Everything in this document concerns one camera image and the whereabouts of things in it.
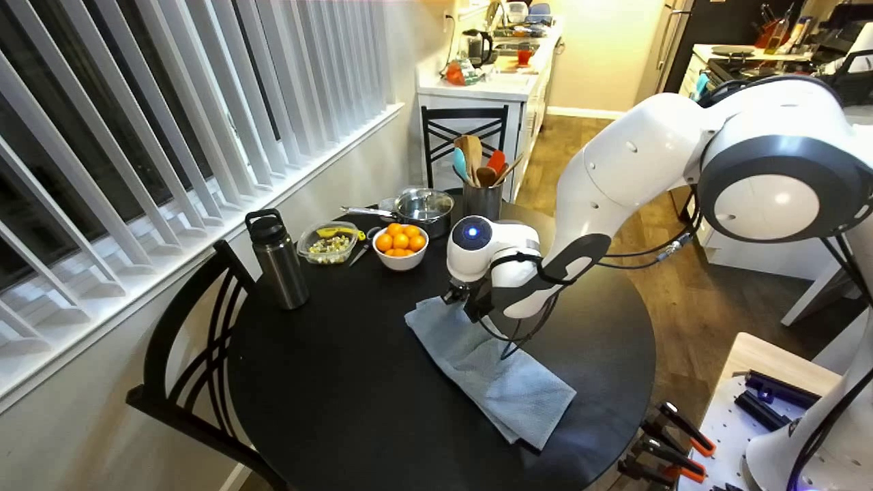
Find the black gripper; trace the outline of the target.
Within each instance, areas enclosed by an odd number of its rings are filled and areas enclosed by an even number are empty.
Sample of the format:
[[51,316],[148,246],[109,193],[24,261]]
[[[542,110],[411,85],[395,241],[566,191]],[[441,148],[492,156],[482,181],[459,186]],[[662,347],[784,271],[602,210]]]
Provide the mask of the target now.
[[504,294],[492,283],[450,283],[441,300],[459,305],[471,321],[504,305]]

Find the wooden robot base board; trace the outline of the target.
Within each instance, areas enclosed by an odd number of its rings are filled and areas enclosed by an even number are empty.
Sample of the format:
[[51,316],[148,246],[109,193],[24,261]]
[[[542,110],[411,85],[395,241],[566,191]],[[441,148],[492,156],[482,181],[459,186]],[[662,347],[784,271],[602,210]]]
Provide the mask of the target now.
[[763,396],[751,388],[758,373],[823,396],[837,373],[763,339],[740,332],[721,369],[698,431],[716,444],[713,455],[691,451],[688,459],[703,467],[703,478],[683,478],[676,491],[762,491],[748,467],[748,444],[766,436],[777,422],[796,421],[802,406],[784,396]]

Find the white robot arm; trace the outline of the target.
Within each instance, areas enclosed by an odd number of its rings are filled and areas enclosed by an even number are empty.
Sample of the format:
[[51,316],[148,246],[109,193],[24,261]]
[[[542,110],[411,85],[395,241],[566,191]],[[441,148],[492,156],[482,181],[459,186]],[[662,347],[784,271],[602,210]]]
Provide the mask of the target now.
[[713,229],[743,242],[847,241],[849,266],[873,283],[870,139],[808,77],[755,83],[709,106],[643,99],[566,167],[552,242],[467,215],[450,231],[447,272],[459,287],[485,282],[496,315],[529,320],[605,256],[638,207],[680,186],[695,191]]

